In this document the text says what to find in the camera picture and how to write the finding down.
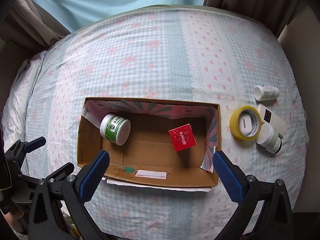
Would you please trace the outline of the person's left hand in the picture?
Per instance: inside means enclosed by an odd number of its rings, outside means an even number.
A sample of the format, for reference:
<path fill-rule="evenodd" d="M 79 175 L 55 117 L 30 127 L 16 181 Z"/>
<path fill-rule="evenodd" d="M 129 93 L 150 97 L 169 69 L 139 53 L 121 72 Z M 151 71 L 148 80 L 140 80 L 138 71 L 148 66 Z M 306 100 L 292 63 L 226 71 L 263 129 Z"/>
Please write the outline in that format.
<path fill-rule="evenodd" d="M 25 228 L 22 226 L 22 224 L 18 221 L 24 216 L 24 211 L 20 209 L 11 209 L 8 213 L 1 212 L 4 216 L 5 220 L 9 224 L 9 226 L 17 233 L 20 233 L 22 235 L 27 235 L 28 232 L 25 230 Z"/>

